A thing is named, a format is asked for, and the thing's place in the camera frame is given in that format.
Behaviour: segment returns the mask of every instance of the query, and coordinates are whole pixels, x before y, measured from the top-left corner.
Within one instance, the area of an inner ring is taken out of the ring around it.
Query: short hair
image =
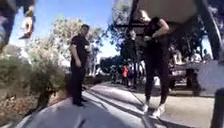
[[[88,29],[90,28],[89,25],[87,25],[87,24],[83,24],[81,28],[84,28],[84,27],[86,27]]]

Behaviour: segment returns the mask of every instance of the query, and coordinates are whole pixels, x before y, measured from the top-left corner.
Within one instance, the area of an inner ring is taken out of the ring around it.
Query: pole
[[[215,104],[210,128],[224,128],[224,88],[215,94]]]
[[[210,13],[208,5],[204,2],[204,0],[195,0],[195,4],[197,5],[198,12],[203,19],[205,29],[208,32],[213,57],[215,60],[218,60],[220,57],[220,53],[223,50],[218,26],[216,25],[214,17]]]

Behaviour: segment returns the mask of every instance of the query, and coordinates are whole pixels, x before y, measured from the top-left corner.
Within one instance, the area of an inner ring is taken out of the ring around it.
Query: roof
[[[197,13],[194,0],[138,0],[134,19],[138,19],[141,9],[146,10],[150,17],[158,16],[175,23],[184,23]]]

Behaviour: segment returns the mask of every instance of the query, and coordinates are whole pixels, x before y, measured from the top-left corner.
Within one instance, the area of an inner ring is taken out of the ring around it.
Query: white sneaker
[[[154,112],[153,112],[153,116],[154,117],[160,117],[161,114],[163,114],[165,112],[165,105],[160,105]]]
[[[144,114],[146,114],[148,112],[148,110],[149,110],[149,102],[148,101],[145,102],[142,110],[143,110]]]

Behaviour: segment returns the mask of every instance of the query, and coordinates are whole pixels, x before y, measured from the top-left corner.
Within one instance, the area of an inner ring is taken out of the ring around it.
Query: concrete path
[[[89,101],[85,108],[73,106],[68,98],[26,117],[16,128],[76,128],[77,121],[82,119],[82,128],[145,127],[143,113],[138,109],[141,103],[129,91],[97,85],[83,96]]]
[[[85,108],[73,106],[68,98],[26,117],[16,128],[76,128],[82,119],[82,128],[209,128],[213,98],[181,96],[179,92],[171,95],[166,112],[155,119],[143,114],[141,91],[131,92],[122,85],[104,83],[83,93],[89,101]],[[152,111],[159,100],[158,95],[152,97]]]

